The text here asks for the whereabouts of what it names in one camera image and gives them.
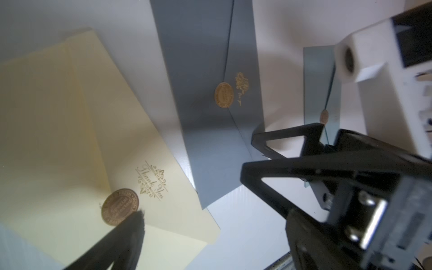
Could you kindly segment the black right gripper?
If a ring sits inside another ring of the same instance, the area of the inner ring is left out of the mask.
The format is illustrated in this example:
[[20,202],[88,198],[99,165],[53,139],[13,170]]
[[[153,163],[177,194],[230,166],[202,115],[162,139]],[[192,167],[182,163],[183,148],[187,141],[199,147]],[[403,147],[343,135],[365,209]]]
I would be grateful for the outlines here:
[[[326,147],[320,141],[324,128],[312,123],[254,134],[252,146],[271,160],[245,163],[241,170],[242,184],[282,217],[288,216],[295,267],[415,269],[419,252],[432,241],[432,162],[346,129]],[[304,137],[299,158],[287,159],[267,145],[294,137]],[[318,201],[331,200],[327,220],[318,222],[293,210],[293,202],[262,180],[283,177],[317,185]]]

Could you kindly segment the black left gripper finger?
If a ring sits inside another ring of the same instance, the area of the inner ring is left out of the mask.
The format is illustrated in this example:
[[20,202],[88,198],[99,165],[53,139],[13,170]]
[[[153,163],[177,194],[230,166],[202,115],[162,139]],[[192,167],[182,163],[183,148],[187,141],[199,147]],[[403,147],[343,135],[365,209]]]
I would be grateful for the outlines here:
[[144,237],[144,212],[135,211],[66,269],[135,270]]

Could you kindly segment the light blue-grey envelope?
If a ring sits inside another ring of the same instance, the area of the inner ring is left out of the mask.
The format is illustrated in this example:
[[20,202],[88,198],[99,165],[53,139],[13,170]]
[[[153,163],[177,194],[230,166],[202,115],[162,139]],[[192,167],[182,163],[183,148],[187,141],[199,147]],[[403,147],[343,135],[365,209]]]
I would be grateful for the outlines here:
[[332,145],[340,128],[342,85],[333,46],[303,48],[304,124],[324,124],[320,142]]

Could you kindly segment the cream envelope brown seal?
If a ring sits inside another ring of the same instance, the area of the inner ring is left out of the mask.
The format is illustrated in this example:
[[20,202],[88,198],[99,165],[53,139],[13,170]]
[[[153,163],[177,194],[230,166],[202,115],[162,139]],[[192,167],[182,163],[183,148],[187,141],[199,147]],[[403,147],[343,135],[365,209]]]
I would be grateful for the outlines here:
[[94,31],[1,65],[1,223],[68,265],[141,210],[141,270],[220,229]]

